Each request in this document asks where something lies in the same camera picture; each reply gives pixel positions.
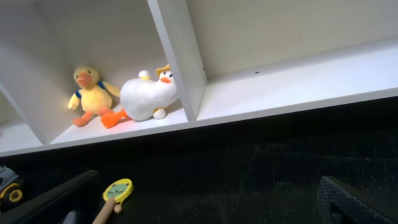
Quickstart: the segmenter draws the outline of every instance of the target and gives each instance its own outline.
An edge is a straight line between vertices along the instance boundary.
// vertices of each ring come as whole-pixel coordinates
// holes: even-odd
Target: yellow hat
[[[166,72],[166,71],[170,71],[170,65],[166,65],[166,66],[164,66],[163,68],[158,68],[158,69],[156,70],[156,74],[157,74],[157,76],[160,76],[160,74],[161,74],[162,72]]]

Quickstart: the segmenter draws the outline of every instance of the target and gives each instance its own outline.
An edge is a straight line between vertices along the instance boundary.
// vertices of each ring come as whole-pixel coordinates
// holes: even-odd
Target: toy
[[[0,202],[13,207],[22,200],[22,180],[7,167],[0,167]]]
[[[131,194],[133,189],[134,187],[130,179],[121,179],[111,184],[103,193],[106,203],[95,218],[93,224],[106,223],[112,210],[116,213],[121,212],[123,201]]]
[[[86,125],[94,114],[102,116],[111,110],[112,95],[119,96],[120,89],[104,81],[100,81],[100,76],[94,68],[82,67],[76,69],[73,77],[81,87],[70,98],[68,108],[75,110],[81,99],[81,107],[85,111],[81,118],[73,120],[73,124],[82,127]]]
[[[151,116],[155,119],[166,117],[164,108],[177,99],[177,87],[174,83],[170,65],[158,68],[159,81],[150,79],[149,72],[144,70],[135,78],[127,81],[120,91],[123,109],[117,113],[107,113],[101,122],[106,128],[113,127],[123,117],[143,121]]]

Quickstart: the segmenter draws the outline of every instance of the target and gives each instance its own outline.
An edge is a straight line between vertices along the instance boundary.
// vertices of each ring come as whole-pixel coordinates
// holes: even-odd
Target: plush toy
[[[81,107],[84,115],[81,118],[73,120],[73,124],[82,127],[86,125],[94,114],[102,116],[106,113],[113,112],[111,110],[112,98],[106,90],[112,95],[119,96],[120,89],[111,84],[100,81],[100,76],[94,68],[82,67],[76,69],[73,77],[76,83],[81,87],[70,98],[68,108],[75,110],[79,106],[81,99]]]
[[[170,65],[156,70],[159,81],[150,79],[149,72],[144,70],[139,78],[127,81],[120,91],[120,102],[123,109],[117,113],[107,113],[101,122],[106,128],[113,127],[123,117],[134,121],[143,121],[151,116],[155,119],[166,117],[164,108],[177,99],[177,87],[174,83]]]

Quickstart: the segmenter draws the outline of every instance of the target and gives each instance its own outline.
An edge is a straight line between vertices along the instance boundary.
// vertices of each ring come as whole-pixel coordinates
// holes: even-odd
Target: orange leg
[[[126,116],[127,116],[126,112],[124,111],[124,109],[122,109],[117,113],[106,113],[102,115],[101,122],[105,128],[112,128],[118,123],[120,119]]]
[[[113,113],[113,110],[109,109],[109,108],[101,108],[98,111],[98,116],[103,116],[106,113]]]
[[[81,118],[74,119],[73,124],[78,127],[83,127],[90,121],[92,115],[93,115],[92,112],[87,111],[86,113],[84,113],[84,115]]]

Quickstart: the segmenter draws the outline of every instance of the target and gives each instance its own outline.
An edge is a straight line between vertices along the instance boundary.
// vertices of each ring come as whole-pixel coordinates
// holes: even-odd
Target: duck beak
[[[160,79],[162,82],[164,82],[164,83],[170,83],[170,82],[172,82],[169,78],[166,78],[166,77],[163,77],[163,78],[161,78]]]
[[[91,81],[92,81],[91,76],[87,73],[79,74],[79,76],[76,80],[77,84],[83,85],[83,86],[89,85],[91,83]]]

